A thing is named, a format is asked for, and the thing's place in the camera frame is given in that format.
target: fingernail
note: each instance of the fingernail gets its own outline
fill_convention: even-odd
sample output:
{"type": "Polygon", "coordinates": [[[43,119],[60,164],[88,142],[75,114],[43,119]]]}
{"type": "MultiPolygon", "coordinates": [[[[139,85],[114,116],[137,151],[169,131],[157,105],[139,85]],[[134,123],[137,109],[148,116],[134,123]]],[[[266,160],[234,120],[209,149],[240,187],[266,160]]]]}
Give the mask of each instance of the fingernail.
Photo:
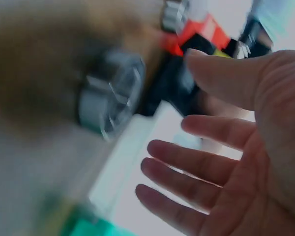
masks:
{"type": "Polygon", "coordinates": [[[143,173],[149,172],[149,169],[153,166],[151,158],[145,158],[141,163],[141,170],[143,173]]]}
{"type": "Polygon", "coordinates": [[[204,52],[201,52],[199,50],[189,48],[186,53],[187,57],[201,57],[201,56],[206,56],[204,52]]]}
{"type": "Polygon", "coordinates": [[[146,197],[151,193],[151,189],[143,184],[139,184],[136,188],[136,193],[140,197],[146,197]]]}
{"type": "Polygon", "coordinates": [[[163,141],[161,140],[153,140],[147,146],[147,151],[151,156],[157,155],[158,150],[163,147],[163,141]]]}

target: finger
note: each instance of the finger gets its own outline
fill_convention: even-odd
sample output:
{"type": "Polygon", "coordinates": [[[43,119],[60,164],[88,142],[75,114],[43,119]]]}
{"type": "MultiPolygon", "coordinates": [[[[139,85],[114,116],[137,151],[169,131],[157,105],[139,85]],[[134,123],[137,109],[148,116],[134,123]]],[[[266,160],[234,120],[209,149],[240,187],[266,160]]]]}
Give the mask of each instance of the finger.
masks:
{"type": "Polygon", "coordinates": [[[206,215],[196,210],[182,206],[163,194],[138,185],[136,194],[141,203],[153,214],[164,220],[185,235],[197,236],[206,219],[206,215]]]}
{"type": "Polygon", "coordinates": [[[233,105],[254,110],[258,86],[280,53],[238,60],[204,56],[197,50],[190,50],[187,65],[203,90],[233,105]]]}
{"type": "Polygon", "coordinates": [[[161,140],[151,141],[149,154],[198,178],[223,186],[238,161],[208,152],[188,149],[161,140]]]}
{"type": "Polygon", "coordinates": [[[156,184],[174,193],[190,205],[207,212],[215,205],[222,189],[199,179],[178,173],[151,158],[143,160],[141,169],[156,184]]]}
{"type": "Polygon", "coordinates": [[[188,116],[182,123],[184,131],[213,139],[226,146],[243,150],[256,131],[256,124],[242,119],[210,116],[188,116]]]}

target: metal part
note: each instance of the metal part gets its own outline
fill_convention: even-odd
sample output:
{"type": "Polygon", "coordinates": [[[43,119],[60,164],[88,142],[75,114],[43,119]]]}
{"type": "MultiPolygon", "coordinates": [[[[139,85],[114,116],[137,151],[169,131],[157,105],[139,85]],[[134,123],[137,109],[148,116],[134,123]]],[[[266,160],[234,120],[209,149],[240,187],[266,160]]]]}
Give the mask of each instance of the metal part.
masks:
{"type": "Polygon", "coordinates": [[[144,77],[140,56],[106,52],[85,77],[78,108],[80,124],[106,140],[114,137],[135,112],[144,77]]]}
{"type": "Polygon", "coordinates": [[[181,2],[166,1],[162,19],[164,31],[180,34],[188,20],[189,9],[189,0],[182,0],[181,2]]]}

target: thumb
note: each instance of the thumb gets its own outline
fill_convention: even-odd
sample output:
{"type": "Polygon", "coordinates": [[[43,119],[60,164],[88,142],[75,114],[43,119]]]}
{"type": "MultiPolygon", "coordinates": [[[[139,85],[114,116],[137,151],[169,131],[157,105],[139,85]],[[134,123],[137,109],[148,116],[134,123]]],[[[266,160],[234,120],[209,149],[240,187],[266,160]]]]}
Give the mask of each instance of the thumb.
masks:
{"type": "Polygon", "coordinates": [[[238,107],[254,110],[255,95],[271,71],[284,65],[294,51],[280,51],[253,59],[205,56],[190,50],[187,66],[196,83],[206,92],[238,107]]]}

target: blurry brown object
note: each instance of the blurry brown object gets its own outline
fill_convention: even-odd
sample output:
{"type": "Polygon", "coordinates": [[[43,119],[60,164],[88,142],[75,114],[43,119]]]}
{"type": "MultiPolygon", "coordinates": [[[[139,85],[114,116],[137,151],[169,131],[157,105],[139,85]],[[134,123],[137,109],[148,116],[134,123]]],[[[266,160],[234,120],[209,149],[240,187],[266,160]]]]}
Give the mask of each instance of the blurry brown object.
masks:
{"type": "Polygon", "coordinates": [[[0,236],[59,235],[87,198],[114,144],[72,122],[79,71],[118,46],[151,76],[163,4],[0,0],[0,236]]]}

